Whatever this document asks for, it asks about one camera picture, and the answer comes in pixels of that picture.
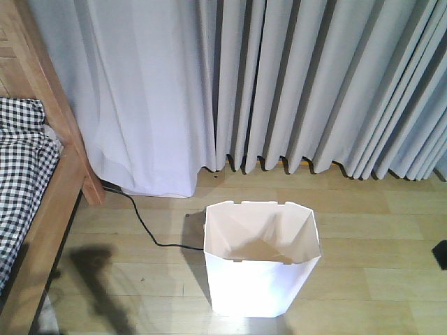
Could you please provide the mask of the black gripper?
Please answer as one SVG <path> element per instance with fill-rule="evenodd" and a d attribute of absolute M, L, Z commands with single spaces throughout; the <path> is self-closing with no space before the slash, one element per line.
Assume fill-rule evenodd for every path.
<path fill-rule="evenodd" d="M 447 270 L 447 241 L 442 240 L 432 249 L 432 254 L 442 270 Z"/>

